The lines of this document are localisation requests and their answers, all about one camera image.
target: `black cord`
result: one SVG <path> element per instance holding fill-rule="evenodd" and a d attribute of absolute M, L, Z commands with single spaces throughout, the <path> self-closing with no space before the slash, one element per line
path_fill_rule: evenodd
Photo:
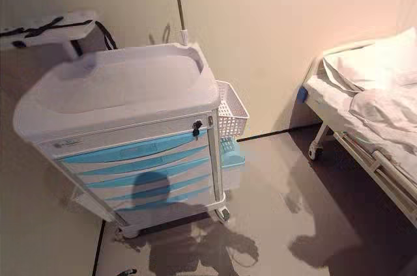
<path fill-rule="evenodd" d="M 102 23 L 99 21 L 96 21 L 96 25 L 104 35 L 104 42 L 106 43 L 107 49 L 108 50 L 118 49 L 115 40 L 113 39 L 110 32 L 106 29 L 106 27 L 104 27 L 104 25 L 102 25 Z"/>

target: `drawer handle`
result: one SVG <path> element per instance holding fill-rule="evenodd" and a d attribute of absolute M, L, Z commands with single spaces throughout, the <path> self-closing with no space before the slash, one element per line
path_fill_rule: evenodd
<path fill-rule="evenodd" d="M 151 190 L 140 191 L 139 193 L 131 193 L 129 195 L 118 196 L 113 198 L 106 199 L 107 201 L 115 201 L 115 200 L 130 200 L 130 199 L 138 199 L 138 198 L 149 198 L 158 195 L 163 195 L 164 193 L 170 193 L 174 190 L 182 189 L 192 184 L 196 184 L 206 178 L 208 178 L 211 174 L 206 174 L 203 176 L 199 176 L 196 178 L 192 178 L 190 180 L 186 180 L 184 182 L 178 182 L 175 184 L 171 184 L 165 187 L 159 187 Z"/>
<path fill-rule="evenodd" d="M 87 183 L 88 188 L 113 188 L 122 186 L 138 186 L 148 183 L 164 180 L 167 177 L 175 176 L 180 173 L 186 172 L 189 169 L 198 167 L 204 162 L 208 162 L 209 157 L 198 159 L 195 161 L 189 161 L 174 165 L 172 167 L 166 167 L 163 169 L 157 169 L 149 172 L 142 172 L 139 174 L 116 178 L 114 180 L 104 180 L 102 182 Z"/>
<path fill-rule="evenodd" d="M 175 136 L 162 137 L 151 141 L 142 141 L 124 146 L 97 150 L 87 154 L 77 154 L 61 159 L 65 163 L 105 163 L 122 160 L 136 159 L 157 154 L 176 147 L 191 143 L 195 138 L 192 133 L 184 133 Z"/>
<path fill-rule="evenodd" d="M 128 172 L 134 172 L 134 171 L 140 171 L 145 169 L 150 169 L 151 167 L 157 167 L 159 165 L 168 164 L 174 161 L 178 161 L 184 158 L 187 158 L 189 156 L 192 156 L 193 154 L 196 154 L 199 151 L 202 151 L 202 149 L 206 148 L 207 146 L 202 146 L 195 149 L 186 150 L 183 152 L 176 152 L 174 154 L 168 154 L 166 156 L 161 156 L 157 158 L 152 159 L 146 159 L 143 161 L 137 161 L 137 162 L 131 162 L 131 163 L 125 163 L 121 165 L 116 165 L 114 167 L 105 167 L 103 169 L 98 170 L 92 170 L 92 171 L 86 171 L 78 173 L 79 175 L 111 175 L 111 174 L 121 174 L 121 173 L 128 173 Z"/>
<path fill-rule="evenodd" d="M 204 193 L 205 191 L 208 191 L 210 189 L 209 187 L 204 187 L 203 189 L 200 190 L 196 190 L 196 191 L 191 191 L 189 193 L 183 193 L 181 195 L 178 196 L 174 196 L 168 199 L 164 199 L 164 200 L 159 200 L 159 201 L 154 201 L 154 202 L 148 202 L 145 204 L 140 204 L 138 206 L 134 206 L 133 208 L 123 208 L 123 209 L 118 209 L 116 211 L 118 212 L 123 212 L 123 211 L 138 211 L 138 210 L 144 210 L 144 209 L 151 209 L 151 208 L 161 208 L 163 206 L 169 206 L 170 204 L 176 203 L 176 202 L 182 202 L 182 201 L 186 201 L 189 198 L 192 198 L 194 196 L 197 196 L 199 193 Z"/>

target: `wall baseboard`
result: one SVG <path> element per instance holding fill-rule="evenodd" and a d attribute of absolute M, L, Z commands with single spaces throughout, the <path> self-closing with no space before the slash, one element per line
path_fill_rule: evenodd
<path fill-rule="evenodd" d="M 241 138 L 241 139 L 237 139 L 236 141 L 238 143 L 242 142 L 242 141 L 250 141 L 252 139 L 256 139 L 256 138 L 262 138 L 262 137 L 268 137 L 268 136 L 272 136 L 272 135 L 278 135 L 278 134 L 283 134 L 283 133 L 289 133 L 290 131 L 296 131 L 296 130 L 301 130 L 303 128 L 312 128 L 314 126 L 320 126 L 321 124 L 310 124 L 310 125 L 306 125 L 306 126 L 297 126 L 296 128 L 289 128 L 287 130 L 282 130 L 282 131 L 272 131 L 270 133 L 266 133 L 266 134 L 261 134 L 261 135 L 255 135 L 255 136 L 251 136 L 251 137 L 245 137 L 245 138 Z"/>

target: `white medical cart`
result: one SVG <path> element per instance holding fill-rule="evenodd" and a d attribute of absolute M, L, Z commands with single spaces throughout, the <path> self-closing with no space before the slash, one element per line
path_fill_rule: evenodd
<path fill-rule="evenodd" d="M 229 165 L 244 163 L 232 137 L 247 119 L 197 44 L 166 44 L 56 66 L 20 100 L 14 128 L 77 185 L 80 204 L 134 237 L 210 210 L 228 219 L 220 145 Z"/>

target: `bed frame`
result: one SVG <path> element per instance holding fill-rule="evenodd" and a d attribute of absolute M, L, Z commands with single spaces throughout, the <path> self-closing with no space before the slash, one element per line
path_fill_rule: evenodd
<path fill-rule="evenodd" d="M 365 40 L 325 51 L 311 63 L 304 83 L 311 76 L 326 73 L 323 68 L 323 57 L 374 43 L 375 40 Z M 379 151 L 370 154 L 355 142 L 354 138 L 345 132 L 341 133 L 340 124 L 336 123 L 332 115 L 328 114 L 325 108 L 320 107 L 318 102 L 307 96 L 305 103 L 323 120 L 316 138 L 310 144 L 309 157 L 316 160 L 323 151 L 323 142 L 336 138 L 417 228 L 417 187 Z M 329 129 L 333 131 L 332 135 L 328 135 Z"/>

